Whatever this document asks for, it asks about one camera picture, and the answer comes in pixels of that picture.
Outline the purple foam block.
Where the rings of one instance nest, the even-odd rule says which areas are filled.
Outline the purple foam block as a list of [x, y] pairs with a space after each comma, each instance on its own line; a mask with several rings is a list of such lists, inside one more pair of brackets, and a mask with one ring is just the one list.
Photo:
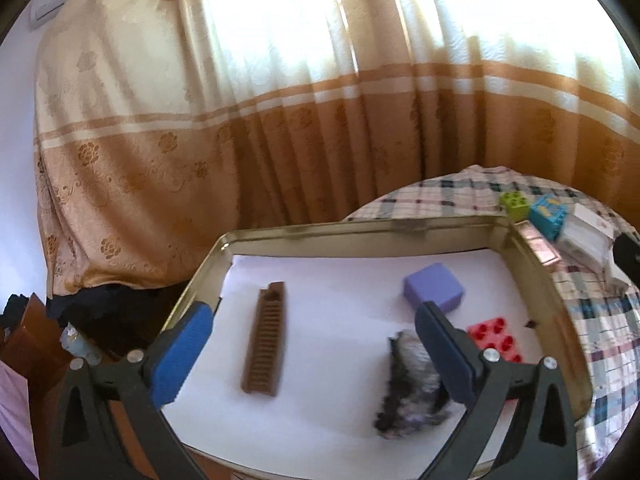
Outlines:
[[446, 266], [438, 262], [406, 276], [402, 294], [414, 310], [432, 302], [442, 313], [448, 313], [460, 306], [465, 288]]

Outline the red building brick plate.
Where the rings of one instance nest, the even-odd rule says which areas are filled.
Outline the red building brick plate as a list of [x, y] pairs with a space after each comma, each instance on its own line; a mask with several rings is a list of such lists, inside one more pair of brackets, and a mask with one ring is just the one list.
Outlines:
[[493, 348], [506, 361], [524, 361], [518, 340], [511, 333], [506, 319], [501, 316], [473, 324], [466, 329], [466, 333], [480, 350]]

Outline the white paper tray liner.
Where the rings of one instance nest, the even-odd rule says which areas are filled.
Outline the white paper tray liner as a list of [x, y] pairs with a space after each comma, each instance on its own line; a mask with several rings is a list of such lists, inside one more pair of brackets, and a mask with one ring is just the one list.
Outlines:
[[[194, 280], [214, 330], [164, 415], [179, 439], [249, 474], [293, 479], [414, 479], [464, 409], [401, 439], [374, 429], [390, 377], [391, 336], [413, 326], [404, 278], [432, 263], [399, 258], [241, 256], [224, 250]], [[258, 292], [285, 286], [286, 333], [275, 396], [241, 388]]]

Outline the orange cream patterned curtain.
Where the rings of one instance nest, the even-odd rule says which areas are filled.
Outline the orange cream patterned curtain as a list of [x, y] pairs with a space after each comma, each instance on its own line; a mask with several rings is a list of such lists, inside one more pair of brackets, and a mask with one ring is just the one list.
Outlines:
[[639, 220], [639, 69], [598, 0], [67, 0], [35, 110], [49, 296], [471, 165]]

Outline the blue toy brick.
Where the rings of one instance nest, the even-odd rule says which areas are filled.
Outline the blue toy brick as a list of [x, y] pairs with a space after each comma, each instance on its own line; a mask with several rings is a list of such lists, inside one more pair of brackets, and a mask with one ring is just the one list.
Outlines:
[[538, 198], [529, 208], [528, 220], [549, 242], [554, 242], [561, 233], [567, 216], [567, 206], [553, 195]]

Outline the white card box red logo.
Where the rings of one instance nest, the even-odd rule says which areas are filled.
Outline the white card box red logo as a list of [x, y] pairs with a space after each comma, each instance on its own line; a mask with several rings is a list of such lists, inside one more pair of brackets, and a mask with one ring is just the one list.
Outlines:
[[577, 221], [588, 226], [589, 229], [606, 236], [609, 240], [614, 240], [614, 226], [586, 206], [582, 204], [575, 204], [573, 206], [572, 215]]

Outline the clear plastic box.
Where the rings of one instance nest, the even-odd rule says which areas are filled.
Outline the clear plastic box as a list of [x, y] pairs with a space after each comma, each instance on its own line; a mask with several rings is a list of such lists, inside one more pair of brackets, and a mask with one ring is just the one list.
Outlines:
[[613, 240], [589, 229], [572, 214], [566, 217], [556, 241], [563, 254], [596, 273], [603, 271], [612, 243]]

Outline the copper embossed metal tin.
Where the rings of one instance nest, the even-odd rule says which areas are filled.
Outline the copper embossed metal tin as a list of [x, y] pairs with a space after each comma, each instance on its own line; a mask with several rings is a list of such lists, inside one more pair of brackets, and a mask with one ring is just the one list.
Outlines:
[[515, 227], [543, 266], [551, 268], [562, 260], [559, 252], [533, 223], [523, 220], [518, 222]]

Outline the brown plastic comb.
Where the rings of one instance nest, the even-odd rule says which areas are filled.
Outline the brown plastic comb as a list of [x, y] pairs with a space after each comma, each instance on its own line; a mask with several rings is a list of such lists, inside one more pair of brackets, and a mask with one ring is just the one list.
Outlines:
[[245, 393], [276, 396], [282, 376], [286, 346], [286, 289], [272, 282], [259, 292], [243, 368]]

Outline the gold metal tin tray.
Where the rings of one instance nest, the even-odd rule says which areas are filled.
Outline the gold metal tin tray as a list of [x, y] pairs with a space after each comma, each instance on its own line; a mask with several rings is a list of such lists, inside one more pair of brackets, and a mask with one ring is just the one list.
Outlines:
[[[285, 258], [429, 256], [432, 263], [446, 266], [465, 288], [462, 303], [450, 314], [452, 325], [468, 328], [490, 318], [505, 318], [524, 361], [535, 363], [544, 356], [556, 359], [575, 417], [582, 418], [590, 410], [593, 388], [572, 319], [551, 272], [507, 218], [371, 220], [236, 231], [218, 240], [198, 272], [224, 250], [241, 256]], [[198, 272], [178, 301], [177, 313], [201, 301], [194, 285]], [[216, 462], [249, 474], [222, 460]]]

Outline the small patterned bottle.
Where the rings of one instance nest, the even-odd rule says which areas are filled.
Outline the small patterned bottle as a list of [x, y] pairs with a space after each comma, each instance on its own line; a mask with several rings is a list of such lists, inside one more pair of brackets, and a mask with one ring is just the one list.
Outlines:
[[60, 337], [62, 348], [74, 358], [84, 359], [90, 366], [102, 362], [102, 351], [81, 333], [73, 324], [68, 323]]

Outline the green toy brick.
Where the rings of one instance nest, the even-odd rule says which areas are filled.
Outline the green toy brick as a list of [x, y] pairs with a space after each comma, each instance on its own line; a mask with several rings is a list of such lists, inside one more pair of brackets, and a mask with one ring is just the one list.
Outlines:
[[501, 193], [499, 205], [513, 222], [521, 222], [528, 219], [529, 201], [520, 191]]

